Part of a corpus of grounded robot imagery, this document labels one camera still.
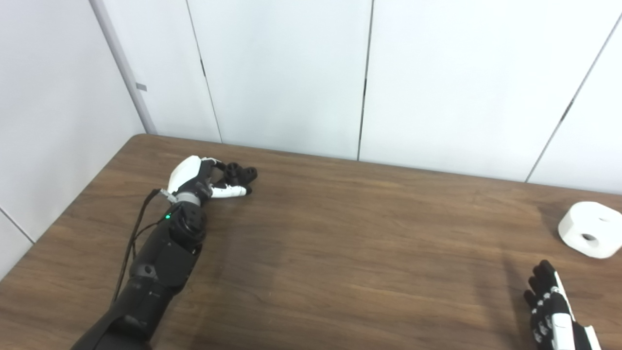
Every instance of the wire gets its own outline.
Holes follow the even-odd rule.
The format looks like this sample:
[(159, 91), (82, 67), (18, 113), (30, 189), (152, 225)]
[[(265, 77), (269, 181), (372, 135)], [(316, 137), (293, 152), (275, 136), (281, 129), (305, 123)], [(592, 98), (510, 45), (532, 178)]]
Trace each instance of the wire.
[(147, 229), (159, 224), (160, 222), (162, 222), (162, 220), (154, 222), (152, 224), (149, 224), (145, 227), (142, 228), (142, 230), (138, 231), (138, 233), (136, 234), (136, 237), (134, 237), (134, 242), (132, 242), (132, 260), (134, 260), (136, 258), (136, 240), (138, 239), (138, 237), (141, 235), (141, 233), (145, 232)]
[(123, 283), (123, 277), (125, 277), (125, 269), (128, 266), (129, 253), (132, 249), (136, 241), (136, 232), (138, 231), (138, 227), (141, 225), (142, 216), (145, 214), (145, 209), (149, 202), (160, 193), (160, 190), (153, 189), (151, 193), (145, 198), (145, 201), (142, 203), (141, 211), (138, 213), (138, 218), (136, 218), (136, 224), (134, 225), (134, 229), (132, 230), (132, 234), (129, 236), (128, 246), (125, 249), (125, 256), (123, 257), (123, 263), (121, 264), (121, 272), (119, 273), (119, 279), (117, 280), (116, 288), (114, 289), (113, 300), (110, 303), (111, 305), (117, 300), (119, 296), (119, 291), (121, 290), (121, 284)]

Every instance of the wooden table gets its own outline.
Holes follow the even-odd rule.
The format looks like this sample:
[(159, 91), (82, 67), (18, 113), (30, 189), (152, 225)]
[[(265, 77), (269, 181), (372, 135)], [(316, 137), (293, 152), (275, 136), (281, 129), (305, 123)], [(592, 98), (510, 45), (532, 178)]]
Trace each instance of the wooden table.
[(68, 349), (104, 313), (144, 197), (190, 154), (259, 178), (206, 206), (157, 350), (535, 349), (522, 293), (543, 258), (578, 320), (622, 348), (621, 254), (585, 257), (555, 231), (574, 202), (620, 196), (141, 135), (0, 283), (0, 349)]

